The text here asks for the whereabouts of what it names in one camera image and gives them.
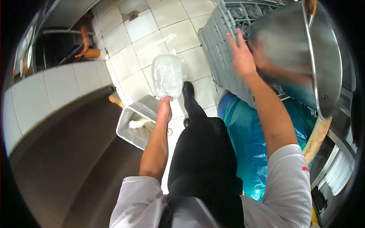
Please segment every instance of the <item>gray dish rack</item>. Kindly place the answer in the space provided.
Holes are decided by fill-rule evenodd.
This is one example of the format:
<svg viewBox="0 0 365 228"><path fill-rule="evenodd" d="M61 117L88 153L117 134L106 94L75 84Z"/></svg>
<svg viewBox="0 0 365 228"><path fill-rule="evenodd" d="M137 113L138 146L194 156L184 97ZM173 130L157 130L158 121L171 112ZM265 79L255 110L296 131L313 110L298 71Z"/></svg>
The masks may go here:
<svg viewBox="0 0 365 228"><path fill-rule="evenodd" d="M232 67L233 56L226 33L231 33L237 41L236 28L240 28L246 40L255 19L283 5L285 4L281 0L222 0L213 10L206 25L198 31L215 83L253 108L256 108L256 105L250 89ZM271 88L281 100L289 98L273 86Z"/></svg>

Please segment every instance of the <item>clear plastic container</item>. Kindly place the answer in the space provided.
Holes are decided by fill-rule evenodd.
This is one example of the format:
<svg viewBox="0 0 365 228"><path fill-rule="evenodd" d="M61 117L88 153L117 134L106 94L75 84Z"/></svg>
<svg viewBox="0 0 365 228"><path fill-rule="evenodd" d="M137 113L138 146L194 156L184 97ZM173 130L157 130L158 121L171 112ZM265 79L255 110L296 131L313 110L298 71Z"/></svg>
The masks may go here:
<svg viewBox="0 0 365 228"><path fill-rule="evenodd" d="M169 95L176 99L180 96L183 89L182 64L182 60L174 54L162 54L153 59L151 69L157 97Z"/></svg>

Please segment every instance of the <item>white shirt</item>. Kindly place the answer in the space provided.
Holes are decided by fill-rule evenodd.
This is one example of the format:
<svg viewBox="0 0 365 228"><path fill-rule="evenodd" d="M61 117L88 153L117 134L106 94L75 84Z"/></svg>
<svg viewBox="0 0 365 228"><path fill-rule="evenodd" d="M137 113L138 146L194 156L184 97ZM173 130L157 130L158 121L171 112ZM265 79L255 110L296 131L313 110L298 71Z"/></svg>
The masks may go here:
<svg viewBox="0 0 365 228"><path fill-rule="evenodd" d="M262 203L241 196L244 225L250 227L309 227L312 199L309 172L296 144L275 151L268 160L268 176ZM110 219L110 228L158 228L166 206L160 183L152 177L127 177ZM179 204L173 228L217 227L204 203L190 197Z"/></svg>

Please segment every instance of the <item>blue plastic bag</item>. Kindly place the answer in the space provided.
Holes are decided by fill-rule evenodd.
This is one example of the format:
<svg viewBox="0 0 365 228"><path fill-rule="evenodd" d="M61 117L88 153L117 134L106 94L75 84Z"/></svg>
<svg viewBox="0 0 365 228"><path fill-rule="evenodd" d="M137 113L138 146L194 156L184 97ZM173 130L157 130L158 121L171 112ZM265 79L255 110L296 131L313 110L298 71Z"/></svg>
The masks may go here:
<svg viewBox="0 0 365 228"><path fill-rule="evenodd" d="M261 123L256 109L234 95L229 96L230 99L221 118L227 126L236 152L236 175L243 181L242 190L246 196L261 202L268 175L266 142ZM292 99L287 99L283 103L293 122L299 146L303 150L316 120L303 104Z"/></svg>

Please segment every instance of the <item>hand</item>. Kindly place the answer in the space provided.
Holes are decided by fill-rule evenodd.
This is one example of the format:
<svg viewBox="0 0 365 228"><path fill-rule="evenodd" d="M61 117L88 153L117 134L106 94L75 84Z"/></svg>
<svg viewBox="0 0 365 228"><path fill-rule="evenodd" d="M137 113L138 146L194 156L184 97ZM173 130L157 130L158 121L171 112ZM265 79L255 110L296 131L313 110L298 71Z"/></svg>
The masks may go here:
<svg viewBox="0 0 365 228"><path fill-rule="evenodd" d="M233 40L230 33L227 33L227 39L230 43L233 52L232 64L236 69L237 73L243 78L246 78L251 72L256 72L256 65L253 56L243 39L241 29L237 29L238 45Z"/></svg>
<svg viewBox="0 0 365 228"><path fill-rule="evenodd" d="M170 96L166 96L164 99L158 101L158 114L157 119L169 123L172 118L172 111L170 107Z"/></svg>

